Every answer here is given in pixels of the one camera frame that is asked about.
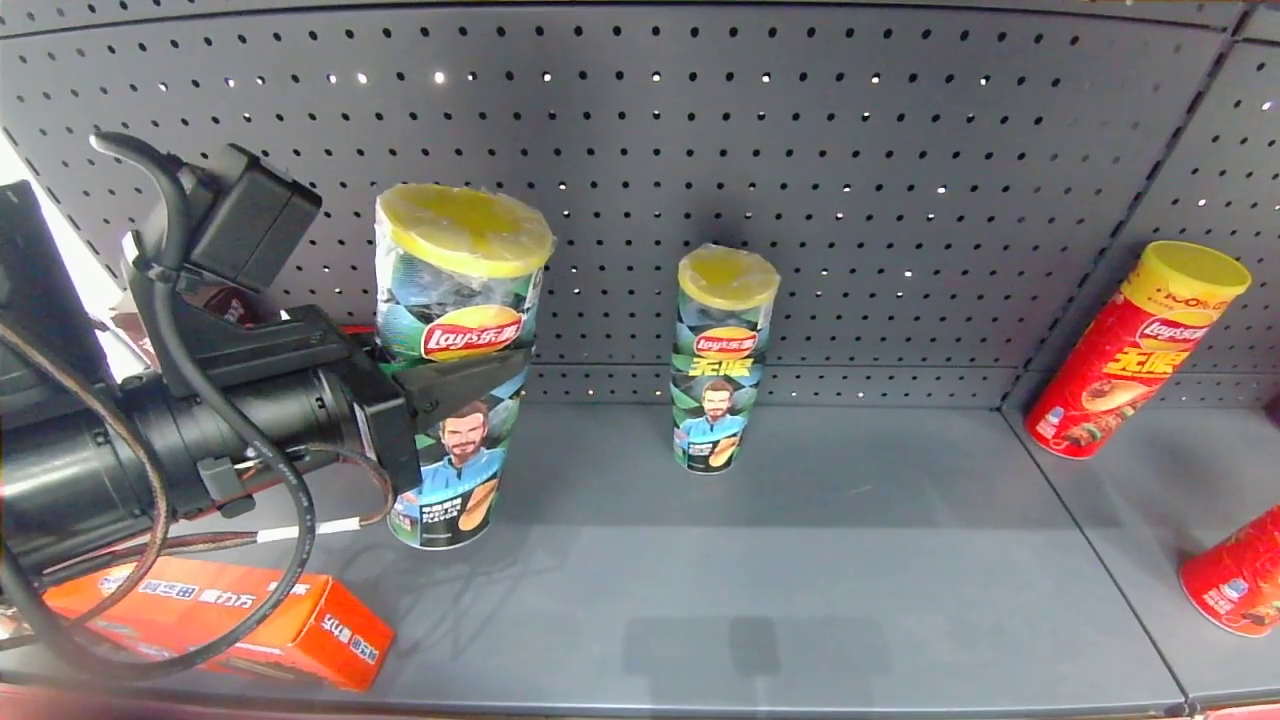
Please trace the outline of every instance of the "brown cable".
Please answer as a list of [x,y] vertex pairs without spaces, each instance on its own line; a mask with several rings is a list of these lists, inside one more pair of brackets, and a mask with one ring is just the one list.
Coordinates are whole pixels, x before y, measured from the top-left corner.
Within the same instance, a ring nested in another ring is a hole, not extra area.
[[[111,594],[104,597],[97,605],[90,607],[86,612],[78,618],[69,621],[72,626],[79,626],[88,623],[93,618],[97,618],[102,612],[106,612],[122,600],[125,598],[134,588],[137,588],[151,568],[155,565],[157,557],[160,557],[160,551],[164,542],[169,537],[169,527],[173,523],[169,516],[169,495],[164,486],[164,475],[160,470],[160,462],[156,460],[151,446],[142,441],[137,430],[124,415],[115,407],[114,404],[102,401],[97,395],[93,393],[92,386],[79,375],[73,368],[63,363],[60,359],[46,354],[31,336],[27,334],[24,329],[17,324],[12,314],[0,311],[0,340],[12,346],[14,350],[20,352],[29,363],[38,366],[41,370],[47,373],[51,378],[58,380],[64,388],[67,388],[72,395],[81,400],[90,410],[97,414],[99,418],[115,432],[124,441],[124,445],[133,452],[134,456],[142,462],[142,466],[147,475],[147,486],[151,488],[151,495],[155,498],[155,509],[152,511],[152,524],[151,524],[151,537],[147,539],[146,547],[142,556],[138,559],[138,564],[133,566],[129,575],[120,583]],[[4,487],[0,486],[0,498],[4,497]]]

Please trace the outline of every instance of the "robotic arm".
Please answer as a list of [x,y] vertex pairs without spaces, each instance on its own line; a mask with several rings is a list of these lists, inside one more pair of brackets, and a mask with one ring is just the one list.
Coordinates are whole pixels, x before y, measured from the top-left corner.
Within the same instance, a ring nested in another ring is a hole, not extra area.
[[[253,509],[253,493],[283,482],[302,528],[296,568],[273,593],[283,601],[315,532],[302,474],[342,456],[367,456],[385,470],[394,493],[417,487],[413,434],[517,375],[527,351],[390,372],[374,348],[357,345],[314,305],[252,328],[188,305],[177,292],[187,282],[268,288],[319,211],[320,196],[234,145],[195,167],[120,133],[91,142],[146,170],[164,196],[131,233],[138,252],[128,269],[160,373],[111,380],[35,195],[26,183],[0,187],[0,324],[31,346],[23,351],[8,331],[0,343],[0,598],[18,606],[68,664],[136,680],[204,660],[73,661],[67,653],[79,650],[76,641],[60,624],[41,621],[51,616],[47,607],[32,607],[41,579],[159,527],[157,511],[168,521],[211,512],[232,518]],[[84,396],[69,392],[65,379],[33,361],[32,348],[55,356],[92,389],[93,405],[116,411],[123,424],[105,421]],[[131,451],[131,439],[145,452]],[[265,612],[257,621],[278,605],[273,597],[259,607]],[[242,629],[232,644],[252,626]],[[146,666],[156,667],[142,671]]]

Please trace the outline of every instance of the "black cable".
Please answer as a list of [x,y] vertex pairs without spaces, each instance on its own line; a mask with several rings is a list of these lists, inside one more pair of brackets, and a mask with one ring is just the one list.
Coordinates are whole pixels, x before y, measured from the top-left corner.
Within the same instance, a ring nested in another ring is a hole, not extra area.
[[[147,486],[154,498],[151,509],[151,539],[143,546],[140,553],[141,560],[133,566],[124,582],[93,607],[70,621],[72,625],[79,626],[115,607],[134,588],[142,584],[142,579],[151,571],[156,559],[160,556],[160,547],[169,538],[169,527],[173,524],[168,488],[164,484],[164,470],[161,469],[160,460],[156,459],[155,448],[138,432],[133,421],[120,413],[115,402],[110,397],[99,397],[93,386],[76,368],[72,368],[59,359],[56,354],[44,347],[35,336],[29,334],[22,327],[22,323],[17,318],[5,310],[0,310],[0,341],[26,357],[28,363],[40,368],[45,374],[63,386],[67,392],[92,410],[108,428],[119,436],[120,442],[133,452],[138,461],[142,462],[143,471],[147,475]],[[0,487],[0,498],[3,497],[4,488]]]
[[166,270],[182,269],[186,260],[187,233],[191,232],[191,206],[187,204],[187,191],[183,190],[182,181],[168,169],[166,156],[145,140],[123,132],[96,132],[88,136],[88,143],[99,152],[136,165],[156,183],[164,199],[164,236],[151,241],[159,247],[140,247],[138,251]]
[[[148,255],[147,259],[168,270],[180,269],[182,261],[186,259],[189,210],[182,183],[165,168],[164,156],[141,140],[116,133],[95,135],[91,143],[97,150],[133,163],[155,181],[164,196],[168,222],[160,247],[154,250],[154,254]],[[169,278],[154,284],[150,300],[155,310],[157,338],[152,338],[152,341],[159,340],[169,350],[174,368],[191,384],[196,395],[252,447],[257,457],[280,474],[282,483],[288,489],[297,510],[300,533],[284,575],[261,605],[251,610],[230,630],[207,644],[177,657],[150,662],[120,662],[88,652],[82,643],[63,629],[61,620],[45,605],[18,559],[9,552],[4,538],[0,538],[0,555],[3,555],[0,557],[0,584],[4,585],[5,593],[32,630],[41,635],[41,641],[68,666],[91,675],[116,680],[143,682],[163,678],[204,665],[234,647],[289,597],[293,585],[302,577],[306,562],[311,557],[311,548],[315,546],[315,502],[306,480],[302,479],[288,456],[210,382],[209,375],[191,356],[174,322],[173,297],[177,293],[174,282],[175,278]]]

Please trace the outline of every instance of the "potato chip can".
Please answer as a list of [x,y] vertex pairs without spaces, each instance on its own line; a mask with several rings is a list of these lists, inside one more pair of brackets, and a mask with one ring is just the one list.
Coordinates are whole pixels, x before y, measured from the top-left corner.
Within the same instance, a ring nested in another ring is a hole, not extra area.
[[704,245],[680,261],[671,401],[676,461],[728,470],[742,443],[769,342],[778,273],[754,252]]
[[1183,562],[1192,605],[1215,625],[1261,638],[1280,623],[1280,506]]
[[[554,237],[511,197],[402,184],[378,197],[378,338],[399,366],[534,345]],[[457,547],[489,527],[527,368],[416,436],[421,484],[387,521],[415,547]]]
[[1189,242],[1148,245],[1027,415],[1062,457],[1093,456],[1187,360],[1249,286],[1231,258]]

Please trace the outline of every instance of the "yellow lid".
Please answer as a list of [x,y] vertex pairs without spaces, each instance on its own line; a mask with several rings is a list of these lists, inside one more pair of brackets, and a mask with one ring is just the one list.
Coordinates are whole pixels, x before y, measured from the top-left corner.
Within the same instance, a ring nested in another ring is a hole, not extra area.
[[538,210],[465,187],[399,184],[378,196],[378,215],[406,252],[463,275],[527,275],[556,245]]
[[773,300],[778,272],[755,252],[703,245],[680,260],[680,287],[718,310],[749,310]]
[[1142,251],[1143,263],[1178,283],[1184,295],[1236,296],[1253,279],[1235,259],[1203,245],[1160,240]]

